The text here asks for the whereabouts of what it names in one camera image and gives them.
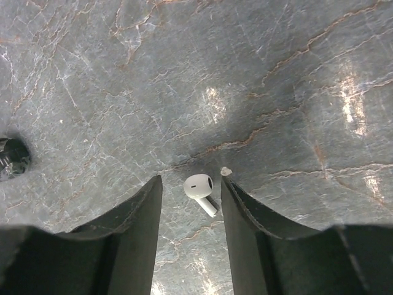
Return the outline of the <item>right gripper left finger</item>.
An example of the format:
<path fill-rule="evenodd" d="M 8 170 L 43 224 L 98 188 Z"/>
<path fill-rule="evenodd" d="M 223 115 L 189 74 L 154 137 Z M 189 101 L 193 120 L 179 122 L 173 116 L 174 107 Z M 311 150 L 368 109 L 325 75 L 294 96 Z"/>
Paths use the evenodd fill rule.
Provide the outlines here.
<path fill-rule="evenodd" d="M 57 234 L 34 226 L 1 227 L 2 294 L 149 294 L 162 179 L 105 214 Z"/>

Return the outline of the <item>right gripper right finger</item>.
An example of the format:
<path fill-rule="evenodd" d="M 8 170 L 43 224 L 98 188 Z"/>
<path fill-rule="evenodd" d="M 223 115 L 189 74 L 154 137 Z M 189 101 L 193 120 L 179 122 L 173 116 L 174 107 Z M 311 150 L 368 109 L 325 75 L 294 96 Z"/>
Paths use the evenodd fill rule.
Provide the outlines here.
<path fill-rule="evenodd" d="M 221 182 L 235 294 L 391 294 L 392 226 L 316 230 Z"/>

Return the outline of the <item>white earbud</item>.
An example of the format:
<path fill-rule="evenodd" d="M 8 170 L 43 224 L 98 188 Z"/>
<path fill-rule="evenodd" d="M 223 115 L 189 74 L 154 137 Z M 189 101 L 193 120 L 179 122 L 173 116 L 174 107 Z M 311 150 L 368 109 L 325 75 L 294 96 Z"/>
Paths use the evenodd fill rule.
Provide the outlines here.
<path fill-rule="evenodd" d="M 208 200 L 214 188 L 214 183 L 209 175 L 192 175 L 185 180 L 183 188 L 186 196 L 195 200 L 210 217 L 213 218 L 217 215 L 217 209 Z"/>

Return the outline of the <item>black earbud charging case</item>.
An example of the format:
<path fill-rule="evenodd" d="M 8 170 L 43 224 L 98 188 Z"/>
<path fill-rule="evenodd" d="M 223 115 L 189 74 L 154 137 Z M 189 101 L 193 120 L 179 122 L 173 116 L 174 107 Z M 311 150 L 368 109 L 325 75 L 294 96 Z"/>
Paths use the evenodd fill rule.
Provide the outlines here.
<path fill-rule="evenodd" d="M 14 179 L 26 172 L 31 154 L 23 141 L 1 138 L 1 182 Z"/>

